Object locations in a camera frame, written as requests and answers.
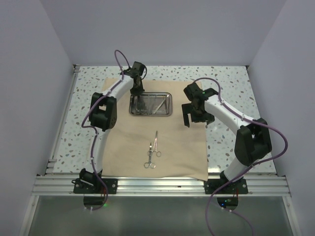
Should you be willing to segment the stainless steel instrument tray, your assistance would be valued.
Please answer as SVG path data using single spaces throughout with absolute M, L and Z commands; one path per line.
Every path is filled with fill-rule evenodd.
M 148 99 L 150 96 L 154 97 L 154 105 L 152 112 L 157 108 L 157 106 L 162 102 L 163 99 L 166 98 L 165 103 L 161 106 L 161 108 L 156 112 L 156 114 L 147 115 L 137 115 L 135 113 L 135 102 L 137 101 L 137 95 L 131 95 L 129 101 L 129 113 L 133 116 L 147 116 L 147 117 L 168 117 L 172 114 L 172 95 L 168 92 L 144 92 L 141 94 L 142 98 L 146 103 L 146 107 L 148 109 Z

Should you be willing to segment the small steel scissors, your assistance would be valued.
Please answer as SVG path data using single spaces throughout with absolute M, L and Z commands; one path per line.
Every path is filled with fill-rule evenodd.
M 144 163 L 144 167 L 146 169 L 148 169 L 148 168 L 154 169 L 156 167 L 156 165 L 152 162 L 152 156 L 153 156 L 153 152 L 154 152 L 154 147 L 155 147 L 155 145 L 150 143 L 149 150 L 147 152 L 148 161 Z

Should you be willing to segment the beige surgical drape cloth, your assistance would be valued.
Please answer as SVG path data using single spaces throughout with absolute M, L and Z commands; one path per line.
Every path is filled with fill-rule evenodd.
M 193 177 L 208 178 L 206 131 L 203 123 L 186 127 L 182 104 L 189 102 L 184 94 L 188 82 L 144 80 L 148 92 L 172 95 L 172 114 L 168 117 L 133 116 L 129 113 L 130 93 L 117 103 L 117 122 L 106 140 L 102 161 L 104 176 L 113 177 Z M 144 167 L 150 143 L 158 131 L 154 169 Z

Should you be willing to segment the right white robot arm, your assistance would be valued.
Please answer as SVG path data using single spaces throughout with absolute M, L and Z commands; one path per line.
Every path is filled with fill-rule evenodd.
M 230 193 L 237 187 L 236 181 L 241 179 L 241 172 L 271 152 L 272 144 L 269 129 L 266 127 L 267 122 L 259 118 L 252 123 L 253 118 L 241 115 L 237 109 L 228 110 L 219 93 L 212 88 L 202 90 L 197 83 L 192 83 L 184 88 L 184 94 L 190 101 L 182 105 L 186 127 L 190 127 L 190 122 L 210 124 L 217 118 L 236 136 L 235 158 L 221 172 L 219 181 L 221 191 Z

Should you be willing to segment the steel hemostat forceps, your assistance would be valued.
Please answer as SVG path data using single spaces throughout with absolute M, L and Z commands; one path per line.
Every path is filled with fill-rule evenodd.
M 152 155 L 153 153 L 156 154 L 157 157 L 161 157 L 161 152 L 158 151 L 158 131 L 156 131 L 154 144 L 149 147 L 147 152 L 148 155 Z

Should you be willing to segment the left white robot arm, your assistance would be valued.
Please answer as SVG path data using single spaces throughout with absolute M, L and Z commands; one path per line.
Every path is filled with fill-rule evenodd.
M 140 62 L 134 62 L 132 67 L 121 71 L 120 78 L 107 90 L 92 95 L 90 110 L 84 121 L 90 125 L 95 135 L 91 140 L 90 157 L 79 174 L 80 182 L 91 193 L 97 193 L 105 183 L 101 180 L 102 159 L 106 140 L 111 129 L 117 122 L 117 103 L 127 93 L 139 96 L 144 92 L 142 78 L 146 76 L 147 68 Z

